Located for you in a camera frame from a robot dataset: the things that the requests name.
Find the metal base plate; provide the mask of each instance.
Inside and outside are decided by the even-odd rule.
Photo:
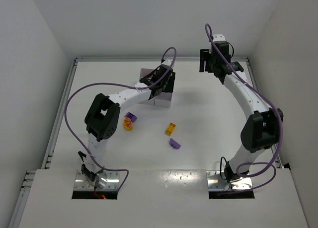
[[[208,190],[209,192],[225,192],[251,189],[252,180],[247,178],[240,178],[239,180],[231,181],[228,183],[220,176],[220,171],[207,171]]]
[[[118,172],[104,172],[107,176],[105,179],[106,186],[104,188],[98,188],[98,191],[104,192],[116,192],[119,184],[119,173]],[[88,181],[81,171],[77,171],[74,191],[94,191],[94,185]]]

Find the white table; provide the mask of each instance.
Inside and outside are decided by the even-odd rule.
[[[71,93],[95,82],[133,85],[140,68],[158,62],[79,62]],[[246,63],[242,66],[247,72]],[[234,97],[212,74],[199,73],[198,62],[176,62],[171,108],[138,104],[127,111],[138,119],[126,131],[122,111],[110,139],[104,165],[127,168],[131,174],[118,200],[72,200],[80,144],[64,121],[59,130],[49,170],[38,170],[20,223],[33,227],[307,227],[289,170],[279,169],[276,179],[255,191],[255,199],[209,200],[205,170],[217,170],[221,156],[230,159],[240,146],[244,114]],[[85,115],[98,93],[122,88],[96,86],[78,94],[69,105],[74,131],[87,141]],[[164,134],[176,124],[172,138],[181,144],[172,149]],[[270,150],[258,161],[269,161]],[[251,172],[260,169],[253,167]],[[253,179],[258,185],[272,171]]]

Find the white wall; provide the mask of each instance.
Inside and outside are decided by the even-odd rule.
[[[260,89],[284,112],[289,162],[311,227],[318,227],[318,0],[281,0],[251,62]]]
[[[33,0],[0,0],[0,227],[40,168],[70,62]]]
[[[76,56],[199,56],[211,23],[251,53],[279,0],[34,0],[57,41]]]

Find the purple block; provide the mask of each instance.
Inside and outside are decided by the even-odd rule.
[[[181,145],[177,142],[177,141],[175,141],[175,140],[173,140],[173,139],[170,139],[170,141],[169,141],[169,144],[172,146],[172,147],[174,147],[175,149],[179,149],[179,148],[181,148]]]
[[[131,121],[134,123],[137,120],[137,117],[135,115],[133,115],[132,113],[128,112],[125,117],[128,117],[129,119],[131,119]]]

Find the toy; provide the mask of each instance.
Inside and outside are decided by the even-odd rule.
[[[130,130],[132,130],[134,128],[133,122],[131,121],[130,118],[127,117],[127,118],[124,119],[124,127],[128,131],[130,131]]]
[[[174,139],[170,139],[170,141],[169,141],[169,144],[173,147],[173,148],[175,148],[175,149],[179,149],[179,148],[181,148],[181,145],[176,141],[176,140],[174,140]]]
[[[170,125],[166,129],[165,133],[170,136],[172,134],[172,132],[174,131],[174,129],[175,129],[175,124],[170,123]]]
[[[125,117],[131,119],[131,121],[132,121],[133,123],[137,120],[137,117],[136,117],[134,114],[130,113],[130,112],[128,112],[128,113],[125,115]]]

